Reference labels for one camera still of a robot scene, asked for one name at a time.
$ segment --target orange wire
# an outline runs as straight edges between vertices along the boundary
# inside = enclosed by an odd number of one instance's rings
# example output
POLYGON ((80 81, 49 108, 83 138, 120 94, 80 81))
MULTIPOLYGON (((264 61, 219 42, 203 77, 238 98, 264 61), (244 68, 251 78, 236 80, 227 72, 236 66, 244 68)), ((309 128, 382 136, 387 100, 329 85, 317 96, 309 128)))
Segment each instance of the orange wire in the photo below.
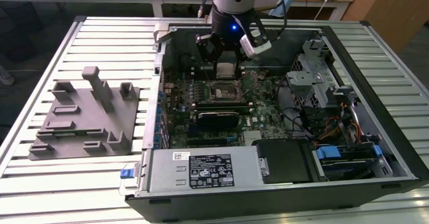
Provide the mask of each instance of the orange wire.
POLYGON ((362 143, 362 141, 361 141, 361 135, 362 135, 362 133, 361 133, 361 127, 359 127, 354 122, 351 122, 350 124, 355 127, 357 141, 358 141, 358 143, 362 143))
POLYGON ((338 118, 339 118, 339 117, 330 117, 330 118, 327 119, 325 131, 327 131, 327 124, 329 124, 329 122, 330 122, 331 120, 338 119, 338 118))

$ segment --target metal bracket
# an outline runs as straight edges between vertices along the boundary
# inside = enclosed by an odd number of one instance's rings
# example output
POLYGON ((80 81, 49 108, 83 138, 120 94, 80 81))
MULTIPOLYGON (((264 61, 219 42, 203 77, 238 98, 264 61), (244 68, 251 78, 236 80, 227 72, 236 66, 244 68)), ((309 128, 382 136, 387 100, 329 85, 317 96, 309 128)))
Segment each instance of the metal bracket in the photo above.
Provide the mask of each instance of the metal bracket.
POLYGON ((330 87, 326 90, 327 104, 337 103, 337 97, 347 96, 351 93, 354 93, 354 90, 350 86, 330 87))
POLYGON ((154 50, 159 49, 160 43, 170 39, 168 35, 168 30, 170 30, 170 24, 167 23, 158 23, 155 24, 155 30, 154 30, 154 50))
POLYGON ((269 163, 266 158, 259 158, 259 167, 260 167, 262 176, 269 176, 270 170, 269 170, 269 163))
POLYGON ((313 58, 325 58, 329 48, 323 40, 311 40, 306 41, 302 46, 303 52, 306 53, 307 57, 313 58))

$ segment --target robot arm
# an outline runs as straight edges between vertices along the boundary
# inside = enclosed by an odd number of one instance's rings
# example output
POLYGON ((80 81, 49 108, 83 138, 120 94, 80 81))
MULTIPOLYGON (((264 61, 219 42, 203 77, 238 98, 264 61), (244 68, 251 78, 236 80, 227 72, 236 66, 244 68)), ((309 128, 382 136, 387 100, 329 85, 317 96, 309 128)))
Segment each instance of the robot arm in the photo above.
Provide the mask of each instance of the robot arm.
MULTIPOLYGON (((235 52, 236 61, 242 63, 269 50, 278 37, 269 37, 254 3, 255 0, 212 0, 211 33, 196 36, 196 47, 203 60, 212 63, 214 67, 223 51, 235 52), (207 50, 208 44, 212 44, 211 51, 207 50)), ((281 0, 279 9, 274 9, 273 15, 281 16, 290 4, 291 0, 281 0)))

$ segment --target white sticker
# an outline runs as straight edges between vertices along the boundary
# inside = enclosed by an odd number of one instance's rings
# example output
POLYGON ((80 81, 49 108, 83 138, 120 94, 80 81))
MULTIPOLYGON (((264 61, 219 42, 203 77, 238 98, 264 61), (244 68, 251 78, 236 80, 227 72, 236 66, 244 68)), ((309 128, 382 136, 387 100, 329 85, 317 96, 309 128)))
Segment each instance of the white sticker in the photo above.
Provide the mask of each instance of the white sticker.
POLYGON ((188 160, 190 152, 174 152, 172 160, 188 160))

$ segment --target slotted metal surface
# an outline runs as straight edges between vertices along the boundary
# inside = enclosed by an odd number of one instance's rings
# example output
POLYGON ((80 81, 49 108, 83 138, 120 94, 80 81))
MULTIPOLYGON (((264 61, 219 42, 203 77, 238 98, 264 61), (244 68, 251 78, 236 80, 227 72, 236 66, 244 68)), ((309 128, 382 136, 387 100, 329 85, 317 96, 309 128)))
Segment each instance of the slotted metal surface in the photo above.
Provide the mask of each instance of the slotted metal surface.
MULTIPOLYGON (((140 160, 150 98, 156 23, 203 23, 195 19, 96 18, 73 23, 48 70, 36 86, 7 141, 0 148, 1 223, 146 223, 120 196, 119 170, 140 160), (56 80, 75 88, 84 66, 100 68, 111 87, 131 81, 140 88, 132 155, 29 161, 28 148, 43 124, 56 80)), ((267 24, 282 24, 269 20, 267 24)), ((425 89, 379 39, 359 22, 290 21, 293 25, 330 25, 422 160, 429 163, 429 99, 425 89)), ((132 180, 126 187, 132 187, 132 180)), ((358 208, 207 220, 200 223, 428 223, 429 189, 379 198, 358 208)))

